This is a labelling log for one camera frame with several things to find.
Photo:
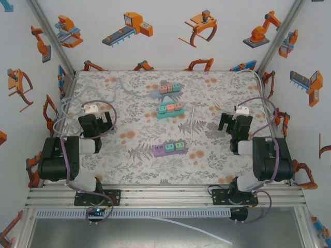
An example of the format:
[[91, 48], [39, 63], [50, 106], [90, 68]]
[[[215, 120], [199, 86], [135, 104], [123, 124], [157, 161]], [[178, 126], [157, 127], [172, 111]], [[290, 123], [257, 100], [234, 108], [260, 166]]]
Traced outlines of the floral table mat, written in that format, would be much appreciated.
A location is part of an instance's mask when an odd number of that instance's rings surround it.
[[[182, 93], [171, 98], [185, 111], [158, 119], [163, 98], [152, 99], [150, 93], [167, 83], [180, 84]], [[57, 131], [77, 134], [81, 105], [90, 100], [116, 119], [114, 130], [101, 139], [101, 151], [80, 157], [81, 169], [105, 184], [227, 184], [251, 171], [251, 157], [234, 155], [230, 135], [218, 130], [221, 114], [233, 113], [239, 103], [253, 116], [249, 136], [270, 135], [270, 116], [251, 71], [80, 72], [65, 101], [64, 125]], [[172, 142], [184, 142], [188, 151], [154, 157], [153, 146]]]

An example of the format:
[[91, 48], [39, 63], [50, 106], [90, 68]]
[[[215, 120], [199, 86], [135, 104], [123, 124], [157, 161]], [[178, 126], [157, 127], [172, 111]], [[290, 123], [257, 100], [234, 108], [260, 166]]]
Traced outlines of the aluminium corner post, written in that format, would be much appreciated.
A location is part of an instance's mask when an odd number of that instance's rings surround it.
[[270, 47], [268, 48], [266, 55], [261, 61], [261, 64], [258, 68], [258, 75], [261, 78], [266, 71], [269, 63], [275, 56], [276, 52], [278, 51], [279, 47], [281, 46], [285, 35], [289, 32], [290, 27], [292, 26], [293, 22], [295, 21], [296, 17], [300, 13], [302, 7], [306, 3], [307, 0], [295, 0], [293, 5], [291, 6], [288, 14], [286, 15], [284, 21], [282, 22], [279, 30], [273, 41], [271, 42]]
[[53, 49], [57, 53], [60, 61], [62, 62], [62, 65], [64, 66], [64, 69], [66, 72], [73, 78], [76, 74], [75, 69], [73, 68], [68, 56], [66, 55], [62, 45], [57, 39], [57, 36], [54, 32], [54, 30], [51, 27], [50, 22], [47, 19], [47, 16], [41, 9], [39, 3], [37, 0], [26, 0], [28, 3], [31, 11], [33, 12], [35, 18], [37, 19], [38, 23], [40, 24], [42, 30], [48, 37]]

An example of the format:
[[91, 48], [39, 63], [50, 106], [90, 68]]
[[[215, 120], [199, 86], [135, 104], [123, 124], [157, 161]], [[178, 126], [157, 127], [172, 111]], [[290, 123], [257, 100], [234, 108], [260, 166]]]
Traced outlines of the aluminium frame rail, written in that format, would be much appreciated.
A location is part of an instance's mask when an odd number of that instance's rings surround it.
[[[213, 207], [213, 198], [204, 185], [106, 185], [121, 190], [122, 208]], [[272, 197], [273, 207], [306, 206], [303, 190], [286, 184], [263, 187]], [[73, 208], [76, 192], [59, 184], [31, 189], [25, 208]]]

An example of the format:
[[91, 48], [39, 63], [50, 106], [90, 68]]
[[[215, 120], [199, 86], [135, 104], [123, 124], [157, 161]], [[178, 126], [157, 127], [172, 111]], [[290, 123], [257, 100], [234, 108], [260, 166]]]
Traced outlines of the teal triangular power strip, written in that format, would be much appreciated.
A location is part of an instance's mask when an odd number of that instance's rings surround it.
[[[165, 96], [163, 98], [161, 104], [159, 105], [159, 107], [163, 106], [163, 105], [175, 104], [175, 103], [178, 103], [178, 101], [175, 101], [173, 98], [171, 98], [169, 96]], [[184, 108], [182, 108], [180, 111], [173, 111], [173, 112], [170, 112], [170, 113], [167, 112], [163, 115], [160, 115], [158, 113], [158, 110], [157, 110], [157, 118], [158, 119], [165, 119], [165, 118], [171, 118], [171, 117], [179, 116], [179, 115], [182, 115], [184, 113], [184, 111], [185, 111]]]

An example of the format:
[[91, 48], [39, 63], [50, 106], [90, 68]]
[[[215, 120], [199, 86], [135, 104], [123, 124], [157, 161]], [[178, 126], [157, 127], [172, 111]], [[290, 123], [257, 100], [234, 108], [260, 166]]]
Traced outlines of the circuit board with green light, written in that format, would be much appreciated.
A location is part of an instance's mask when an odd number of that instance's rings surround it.
[[87, 209], [88, 217], [103, 217], [105, 213], [105, 208], [91, 207]]

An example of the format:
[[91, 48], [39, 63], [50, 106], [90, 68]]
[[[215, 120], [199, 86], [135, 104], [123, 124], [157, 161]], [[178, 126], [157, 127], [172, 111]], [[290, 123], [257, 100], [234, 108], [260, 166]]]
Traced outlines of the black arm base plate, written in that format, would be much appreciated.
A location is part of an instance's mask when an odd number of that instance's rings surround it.
[[[121, 190], [104, 190], [103, 193], [112, 200], [114, 206], [119, 206]], [[111, 206], [111, 203], [107, 198], [79, 192], [76, 192], [73, 204], [75, 206]]]
[[257, 206], [259, 201], [250, 192], [229, 191], [224, 189], [213, 189], [213, 205], [214, 206]]

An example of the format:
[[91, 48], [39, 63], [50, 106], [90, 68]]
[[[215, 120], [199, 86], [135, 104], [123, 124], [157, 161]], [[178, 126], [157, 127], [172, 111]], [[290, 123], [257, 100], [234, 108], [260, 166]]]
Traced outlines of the grey blue power strip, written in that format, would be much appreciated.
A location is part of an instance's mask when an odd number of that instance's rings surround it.
[[176, 97], [179, 96], [182, 93], [182, 91], [177, 91], [177, 92], [170, 92], [170, 93], [166, 93], [166, 94], [161, 94], [160, 90], [152, 90], [150, 93], [150, 97], [152, 99], [162, 99], [165, 96], [169, 96], [169, 97]]

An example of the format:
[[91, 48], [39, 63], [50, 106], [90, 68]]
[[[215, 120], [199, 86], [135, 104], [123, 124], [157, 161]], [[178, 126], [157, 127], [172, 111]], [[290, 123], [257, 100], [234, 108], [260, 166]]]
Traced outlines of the purple power strip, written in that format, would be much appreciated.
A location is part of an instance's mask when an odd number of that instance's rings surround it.
[[175, 154], [184, 154], [188, 151], [188, 148], [185, 146], [185, 149], [182, 151], [176, 151], [176, 149], [175, 149], [174, 152], [166, 153], [165, 145], [166, 144], [159, 144], [159, 145], [153, 146], [153, 155], [155, 158], [165, 157], [165, 156], [170, 156], [170, 155], [175, 155]]

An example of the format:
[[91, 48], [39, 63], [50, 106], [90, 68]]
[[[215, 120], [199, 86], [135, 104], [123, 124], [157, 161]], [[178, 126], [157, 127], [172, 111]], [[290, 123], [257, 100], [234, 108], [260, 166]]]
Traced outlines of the grey metal sheet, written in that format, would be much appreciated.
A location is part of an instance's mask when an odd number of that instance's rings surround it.
[[248, 225], [228, 219], [137, 219], [89, 226], [84, 220], [39, 219], [28, 248], [304, 248], [291, 214]]

